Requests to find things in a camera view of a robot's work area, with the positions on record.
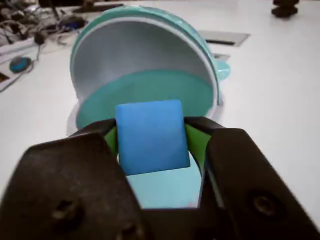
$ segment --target black device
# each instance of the black device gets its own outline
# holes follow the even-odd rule
[[[73,13],[95,13],[103,12],[109,9],[123,6],[122,3],[118,4],[109,4],[109,5],[94,5],[93,2],[83,4],[83,0],[39,0],[39,5],[42,8],[51,8],[53,7],[72,7],[72,6],[81,6],[77,9],[74,9]]]
[[[108,119],[24,153],[0,206],[0,236],[6,240],[320,239],[244,130],[224,128],[205,117],[185,117],[184,123],[194,159],[199,162],[205,156],[198,208],[141,209],[117,162],[116,120]]]

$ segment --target white table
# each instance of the white table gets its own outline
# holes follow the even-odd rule
[[[270,0],[131,4],[170,11],[197,30],[251,34],[240,47],[210,46],[231,55],[231,75],[221,83],[224,106],[214,119],[249,133],[320,226],[320,2],[300,2],[291,20],[274,18]],[[77,103],[70,53],[64,47],[41,54],[31,73],[0,94],[0,192],[29,146],[66,136]]]

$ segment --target teal bowl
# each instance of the teal bowl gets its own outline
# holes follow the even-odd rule
[[[157,8],[103,12],[76,39],[70,73],[78,129],[114,118],[123,103],[180,99],[185,116],[208,118],[221,103],[217,63],[205,40]]]

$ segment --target cable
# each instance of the cable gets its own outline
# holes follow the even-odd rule
[[[6,85],[4,88],[2,88],[2,89],[0,90],[0,94],[3,93],[5,90],[7,90],[7,89],[8,89],[10,86],[12,86],[14,83],[16,83],[23,75],[30,73],[30,72],[34,69],[34,67],[35,67],[35,62],[38,62],[38,61],[39,61],[40,50],[41,50],[41,46],[39,45],[39,46],[38,46],[38,52],[37,52],[37,54],[36,54],[36,58],[35,58],[35,60],[33,60],[33,61],[31,62],[30,68],[29,68],[29,69],[26,69],[26,70],[23,71],[23,72],[21,72],[21,73],[19,74],[19,76],[17,76],[14,80],[12,80],[12,82],[10,82],[8,85]]]
[[[18,21],[15,21],[15,20],[11,20],[11,19],[1,21],[1,22],[0,22],[0,26],[3,25],[3,24],[6,24],[6,23],[17,24],[17,25],[19,25],[19,27],[21,27],[21,28],[23,28],[23,29],[25,29],[25,30],[28,29],[28,28],[27,28],[25,25],[23,25],[22,23],[20,23],[20,22],[18,22]]]

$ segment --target blue foam block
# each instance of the blue foam block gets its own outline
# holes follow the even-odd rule
[[[115,118],[119,164],[127,175],[190,166],[179,100],[121,104]]]

